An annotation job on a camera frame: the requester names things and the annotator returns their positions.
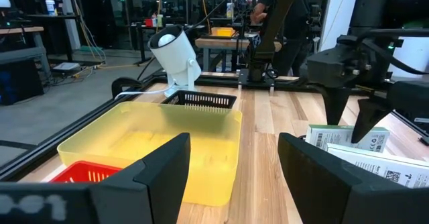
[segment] person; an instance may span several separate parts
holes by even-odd
[[[251,21],[259,23],[264,20],[267,13],[264,11],[274,3],[274,0],[259,0],[251,14]],[[292,69],[294,76],[300,75],[300,67],[306,59],[309,51],[308,47],[308,24],[307,19],[310,13],[308,0],[295,0],[284,20],[284,36],[286,45],[275,53],[272,66],[278,71],[280,76],[287,76]]]

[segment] white lamp head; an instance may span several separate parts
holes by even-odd
[[[188,85],[190,80],[193,82],[201,75],[195,51],[181,26],[169,26],[158,32],[150,38],[148,45],[177,85]]]
[[[9,0],[0,0],[0,8],[10,8],[11,2]]]

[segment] translucent yellow tray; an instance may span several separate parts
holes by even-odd
[[[67,166],[86,160],[124,168],[182,132],[191,137],[183,201],[210,206],[226,204],[239,157],[239,111],[120,103],[61,143],[58,153]]]

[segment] white lamp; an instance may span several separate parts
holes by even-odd
[[[177,90],[195,91],[194,81],[201,75],[196,54],[183,28],[169,26],[152,36],[149,49],[167,72],[168,85],[164,94],[169,97]]]
[[[0,9],[1,8],[10,8],[11,2],[9,0],[0,0]]]

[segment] barcode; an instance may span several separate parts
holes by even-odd
[[[322,136],[323,136],[323,133],[319,133],[317,135],[317,142],[316,142],[316,147],[317,148],[320,148],[322,146]]]
[[[398,181],[400,181],[400,177],[401,177],[401,173],[399,173],[399,172],[394,172],[394,171],[391,171],[391,170],[387,171],[386,178],[388,180],[391,180],[391,181],[394,181],[394,182],[398,182]]]

